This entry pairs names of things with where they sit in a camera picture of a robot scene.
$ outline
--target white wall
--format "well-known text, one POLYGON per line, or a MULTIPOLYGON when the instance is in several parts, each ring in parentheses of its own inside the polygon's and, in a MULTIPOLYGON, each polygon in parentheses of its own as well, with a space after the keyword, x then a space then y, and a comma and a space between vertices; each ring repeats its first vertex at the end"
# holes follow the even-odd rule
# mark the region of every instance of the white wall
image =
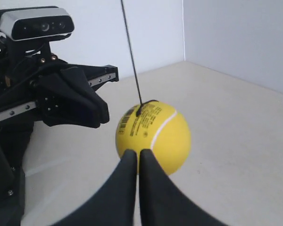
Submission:
MULTIPOLYGON (((138 72, 184 60, 181 0, 125 0, 138 72)), ((1 0, 0 8, 56 5, 73 17, 75 32, 52 44, 60 58, 86 65, 115 65, 133 74, 120 0, 1 0)))
POLYGON ((184 0, 186 60, 283 92, 283 0, 184 0))

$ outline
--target string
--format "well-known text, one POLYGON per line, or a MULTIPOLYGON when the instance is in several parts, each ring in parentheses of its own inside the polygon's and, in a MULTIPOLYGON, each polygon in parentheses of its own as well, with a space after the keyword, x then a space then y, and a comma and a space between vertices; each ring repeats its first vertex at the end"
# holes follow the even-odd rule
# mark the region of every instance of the string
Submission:
POLYGON ((142 96, 141 96, 141 91, 140 91, 140 86, 138 83, 138 79, 137 79, 137 73, 136 73, 136 69, 135 69, 135 63, 134 63, 134 57, 133 57, 133 52, 132 52, 132 46, 131 46, 131 41, 130 41, 130 35, 129 35, 129 30, 128 30, 128 24, 127 24, 127 18, 126 18, 126 13, 125 13, 125 7, 124 7, 124 2, 123 0, 121 0, 121 4, 122 4, 122 11, 123 11, 123 16, 124 16, 124 23, 125 23, 125 27, 126 27, 126 33, 127 33, 127 40, 128 40, 128 45, 129 45, 129 49, 130 49, 130 55, 131 55, 131 62, 132 62, 132 66, 133 66, 133 72, 134 72, 134 76, 135 76, 135 82, 136 82, 136 87, 137 87, 137 92, 138 92, 138 96, 140 99, 140 109, 142 108, 142 96))

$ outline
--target yellow ball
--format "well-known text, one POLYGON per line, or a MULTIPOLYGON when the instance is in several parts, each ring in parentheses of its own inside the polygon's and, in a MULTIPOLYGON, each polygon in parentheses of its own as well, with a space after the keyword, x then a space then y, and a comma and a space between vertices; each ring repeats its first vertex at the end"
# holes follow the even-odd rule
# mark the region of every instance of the yellow ball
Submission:
POLYGON ((140 105, 132 107, 121 118, 116 131, 116 146, 120 157, 126 149, 138 156, 151 149, 166 174, 176 172, 191 150, 191 132, 184 116, 162 102, 149 102, 136 117, 140 105))

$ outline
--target table surface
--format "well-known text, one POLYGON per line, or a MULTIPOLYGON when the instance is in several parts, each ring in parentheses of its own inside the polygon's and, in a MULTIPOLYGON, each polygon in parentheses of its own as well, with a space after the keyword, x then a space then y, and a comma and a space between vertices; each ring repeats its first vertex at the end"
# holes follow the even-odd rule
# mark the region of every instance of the table surface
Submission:
MULTIPOLYGON (((182 192, 229 225, 283 225, 283 95, 188 62, 140 74, 139 81, 143 100, 174 106, 191 128, 191 154, 170 177, 182 192)), ((139 101, 134 78, 107 83, 98 94, 111 115, 99 129, 36 123, 24 160, 22 226, 65 217, 118 164, 117 123, 139 101)))

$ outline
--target depth camera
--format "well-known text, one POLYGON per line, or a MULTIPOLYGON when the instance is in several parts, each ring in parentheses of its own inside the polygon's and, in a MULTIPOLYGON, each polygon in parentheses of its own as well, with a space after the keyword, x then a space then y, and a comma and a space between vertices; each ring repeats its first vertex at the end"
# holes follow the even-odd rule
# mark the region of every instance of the depth camera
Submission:
POLYGON ((0 19, 0 31, 13 41, 68 35, 74 28, 71 16, 63 8, 8 11, 0 19))

